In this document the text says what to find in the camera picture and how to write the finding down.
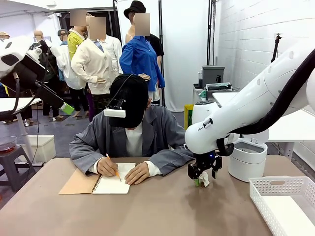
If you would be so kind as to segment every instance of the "pencil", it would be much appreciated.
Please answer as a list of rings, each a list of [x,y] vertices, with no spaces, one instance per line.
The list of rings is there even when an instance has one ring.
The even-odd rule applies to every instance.
[[[118,178],[119,178],[119,180],[120,180],[120,182],[121,182],[121,181],[122,181],[122,179],[120,178],[120,175],[119,175],[118,171],[115,171],[115,173],[116,173],[116,176],[118,176]]]

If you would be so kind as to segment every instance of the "robotic arm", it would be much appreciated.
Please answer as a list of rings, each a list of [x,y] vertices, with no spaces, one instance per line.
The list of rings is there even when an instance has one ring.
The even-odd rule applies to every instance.
[[[19,92],[31,89],[36,92],[36,97],[55,108],[60,108],[67,114],[73,112],[73,108],[45,86],[45,68],[39,63],[39,55],[49,52],[49,47],[44,40],[40,46],[30,47],[33,42],[26,36],[20,36],[5,41],[0,41],[0,82],[17,92],[16,105]],[[18,112],[12,111],[0,113],[0,120],[12,118]]]
[[[257,75],[228,104],[213,111],[202,122],[191,125],[185,141],[196,163],[189,165],[189,177],[197,179],[209,168],[218,171],[220,156],[229,156],[234,150],[233,134],[260,133],[280,117],[308,104],[314,109],[314,68],[314,42],[298,43]]]

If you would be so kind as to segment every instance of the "person's right hand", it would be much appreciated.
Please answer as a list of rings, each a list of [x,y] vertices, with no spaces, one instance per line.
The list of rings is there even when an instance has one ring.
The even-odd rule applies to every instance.
[[[149,81],[150,80],[150,76],[147,74],[139,74],[138,76],[140,76],[142,79]]]
[[[101,78],[101,77],[97,77],[97,83],[100,83],[100,84],[104,84],[106,82],[106,80],[104,78]]]
[[[97,163],[97,172],[101,175],[106,177],[114,176],[116,171],[118,171],[118,165],[107,157],[100,159]]]

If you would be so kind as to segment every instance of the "stool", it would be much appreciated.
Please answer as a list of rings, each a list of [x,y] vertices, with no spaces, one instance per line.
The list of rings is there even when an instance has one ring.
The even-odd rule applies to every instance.
[[[25,157],[27,163],[15,164],[15,159],[17,159],[21,155]],[[6,176],[8,177],[8,181],[0,181],[0,185],[11,185],[14,192],[20,190],[23,185],[23,181],[26,181],[25,179],[28,177],[28,175],[36,173],[31,161],[29,160],[28,156],[20,145],[15,146],[14,149],[10,152],[0,152],[0,165],[3,166],[3,170],[0,171],[0,176],[6,174]],[[20,175],[18,168],[28,168],[29,170]]]

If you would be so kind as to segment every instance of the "open notebook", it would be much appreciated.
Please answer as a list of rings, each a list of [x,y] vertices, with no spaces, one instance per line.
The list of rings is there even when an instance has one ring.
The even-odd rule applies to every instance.
[[[135,165],[135,163],[118,163],[122,181],[118,176],[92,175],[88,177],[76,169],[59,194],[127,194],[130,186],[125,184],[125,176]]]

